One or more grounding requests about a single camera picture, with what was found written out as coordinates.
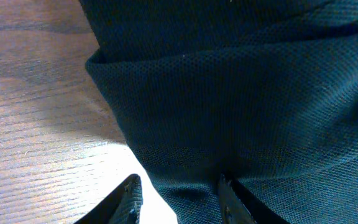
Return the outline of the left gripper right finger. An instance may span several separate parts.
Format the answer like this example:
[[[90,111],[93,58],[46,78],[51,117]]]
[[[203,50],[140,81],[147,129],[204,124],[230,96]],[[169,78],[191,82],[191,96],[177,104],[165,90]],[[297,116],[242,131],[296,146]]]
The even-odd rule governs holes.
[[[289,224],[230,175],[221,174],[218,198],[224,224]]]

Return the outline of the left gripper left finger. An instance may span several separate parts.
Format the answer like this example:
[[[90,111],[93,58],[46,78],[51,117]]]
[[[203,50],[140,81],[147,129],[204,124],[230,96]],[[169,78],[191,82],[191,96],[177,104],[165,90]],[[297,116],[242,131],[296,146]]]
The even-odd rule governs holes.
[[[140,176],[131,174],[75,224],[139,224],[142,204]]]

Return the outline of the black Hydrogen t-shirt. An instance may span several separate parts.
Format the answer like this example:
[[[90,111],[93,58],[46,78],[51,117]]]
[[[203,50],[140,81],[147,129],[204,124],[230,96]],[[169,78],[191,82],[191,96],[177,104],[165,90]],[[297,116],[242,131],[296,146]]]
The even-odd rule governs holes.
[[[221,174],[289,223],[358,223],[358,0],[82,1],[86,70],[179,223]]]

